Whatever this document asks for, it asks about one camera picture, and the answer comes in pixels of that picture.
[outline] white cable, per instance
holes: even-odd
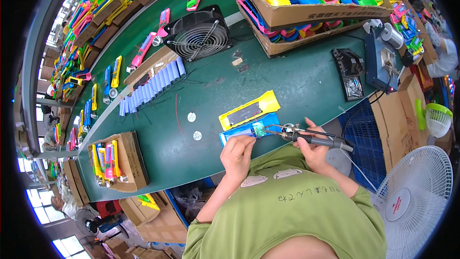
[[[364,175],[364,173],[358,167],[358,165],[356,165],[356,163],[353,162],[353,160],[350,158],[350,156],[345,151],[343,151],[341,148],[340,148],[340,151],[342,151],[342,153],[345,154],[345,156],[348,158],[348,160],[350,160],[351,163],[353,163],[353,165],[358,169],[358,171],[361,173],[361,175],[364,176],[364,179],[372,186],[372,188],[375,190],[375,192],[377,192],[377,188],[369,181],[369,179]]]

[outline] green workbench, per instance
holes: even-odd
[[[172,20],[186,14],[186,0],[159,0],[143,12],[106,50],[93,70],[101,84],[104,69],[118,55],[125,57],[124,66],[136,53],[150,31],[154,31],[160,12],[171,8]],[[202,0],[200,6],[217,3],[228,16],[237,12],[235,0]],[[364,38],[360,28],[348,32]],[[86,146],[78,157],[78,168],[91,201],[112,200],[145,194],[192,182],[224,170],[219,155],[222,145],[219,133],[223,132],[218,116],[256,99],[273,90],[281,108],[277,111],[281,124],[300,123],[306,127],[304,117],[322,125],[354,106],[357,101],[345,102],[339,75],[331,55],[333,48],[350,48],[364,58],[362,40],[337,35],[310,43],[269,59],[243,20],[230,27],[233,47],[193,63],[185,62],[188,77],[165,89],[157,98],[140,106],[135,114],[120,117],[118,107],[101,123],[89,138],[94,142],[115,133],[135,130],[149,176],[150,185],[135,192],[122,193],[97,185]],[[235,51],[241,51],[243,63],[250,69],[238,73],[232,66]],[[401,61],[398,57],[398,68]],[[121,74],[120,82],[126,77]],[[375,89],[364,85],[366,95]],[[74,109],[70,122],[78,115],[90,96],[90,88],[82,95],[82,102]],[[98,114],[106,107],[98,94]],[[177,115],[183,134],[179,129]],[[187,114],[194,112],[196,120],[188,122]],[[202,139],[195,141],[193,133],[199,131]],[[284,145],[278,136],[259,139],[253,148],[252,158]]]

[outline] white electric fan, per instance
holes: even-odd
[[[372,199],[385,223],[387,258],[414,258],[436,227],[452,191],[452,165],[437,146],[402,158]]]

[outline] hand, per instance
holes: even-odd
[[[220,160],[225,167],[226,176],[238,184],[243,182],[249,171],[251,152],[256,138],[247,135],[239,135],[230,138],[225,144]]]
[[[324,132],[321,127],[316,126],[313,121],[305,117],[305,122],[308,124],[308,130],[314,130],[319,132]],[[304,135],[313,135],[318,138],[327,139],[324,135],[313,134],[308,132],[300,132]],[[302,137],[297,138],[297,142],[294,142],[295,147],[299,147],[302,151],[302,154],[305,156],[305,161],[310,167],[310,169],[315,172],[319,173],[319,171],[328,164],[326,163],[326,154],[328,153],[329,147],[323,145],[316,145],[316,144],[308,144],[308,142],[303,139]]]

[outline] tray of screws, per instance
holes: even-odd
[[[365,97],[360,75],[364,74],[364,60],[350,49],[332,49],[337,71],[344,91],[345,101]]]

